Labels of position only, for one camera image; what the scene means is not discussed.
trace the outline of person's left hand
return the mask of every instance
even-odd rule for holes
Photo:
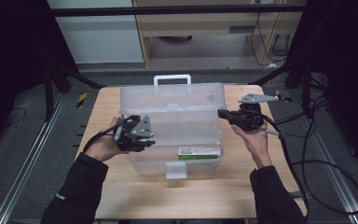
[[[112,127],[117,124],[118,118],[114,117],[109,124],[109,127]],[[107,135],[102,136],[97,139],[85,152],[86,155],[98,160],[98,161],[108,161],[118,154],[125,154],[128,152],[121,151],[115,143],[115,137],[113,131],[109,132]]]

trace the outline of hand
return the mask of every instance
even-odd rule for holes
[[[109,128],[117,124],[117,122],[118,118],[114,117],[109,124]],[[112,136],[114,134],[113,131],[109,132],[108,134],[109,135],[102,136],[97,141],[95,141],[85,152],[85,154],[98,161],[108,161],[118,154],[128,153],[123,152],[118,148],[115,143],[114,136]]]
[[[258,169],[272,165],[272,160],[269,156],[268,149],[266,122],[264,122],[260,129],[248,133],[244,132],[240,127],[234,124],[231,125],[231,129],[234,131],[234,133],[242,137],[246,147],[252,154],[252,158],[255,161]]]

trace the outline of aluminum rail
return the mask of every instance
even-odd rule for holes
[[[24,164],[22,165],[16,180],[14,181],[13,185],[11,186],[6,198],[2,202],[0,206],[0,224],[7,223],[11,212],[13,211],[14,206],[16,205],[17,200],[20,198],[22,190],[34,169],[34,165],[39,157],[40,152],[42,151],[43,146],[45,145],[48,135],[51,132],[54,123],[60,114],[62,109],[62,103],[65,99],[65,95],[63,93],[59,93],[55,110],[51,118],[45,122],[43,125],[39,135],[37,136],[36,140],[34,141],[34,145],[29,152],[27,159],[25,160]]]
[[[211,5],[175,7],[96,7],[96,8],[53,8],[50,10],[30,10],[30,14],[50,15],[53,17],[88,16],[129,16],[158,14],[204,14],[204,13],[248,13],[248,12],[300,12],[318,10],[324,7],[307,4],[271,5]]]
[[[290,91],[294,102],[296,102],[296,106],[300,112],[302,112],[302,106],[299,102],[301,102],[301,97],[299,96],[299,93],[296,91]],[[304,118],[304,122],[306,123],[307,127],[310,126],[310,121]],[[319,132],[315,130],[314,134],[310,137],[312,140],[312,143],[315,144],[316,152],[318,153],[319,157],[323,161],[327,161],[333,164],[336,164],[333,160],[333,157],[330,155],[330,153],[327,150],[326,145],[324,144],[324,141],[322,137],[320,136]],[[351,191],[347,181],[345,180],[345,176],[337,169],[326,166],[325,170],[327,172],[327,175],[329,176],[333,187],[336,190],[336,193],[338,195],[338,198],[341,200],[342,205],[344,206],[345,210],[347,212],[354,212],[358,210],[358,202],[356,201],[355,196],[353,195],[353,192]],[[358,224],[358,214],[356,215],[350,215],[349,216],[351,223]]]

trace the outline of black sleeve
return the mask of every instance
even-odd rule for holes
[[[300,208],[283,186],[274,166],[252,171],[251,183],[259,224],[305,223]]]
[[[53,196],[41,223],[92,223],[108,166],[80,153],[62,188]]]

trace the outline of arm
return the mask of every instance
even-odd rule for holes
[[[284,185],[272,165],[268,151],[267,124],[259,130],[246,133],[236,125],[232,130],[242,137],[252,154],[258,170],[251,173],[252,190],[255,194],[257,221],[260,224],[305,223],[305,218],[295,200]]]
[[[116,123],[117,118],[113,118],[110,126]],[[92,223],[108,170],[103,161],[122,153],[110,135],[98,139],[86,153],[80,153],[62,188],[45,210],[41,223]]]

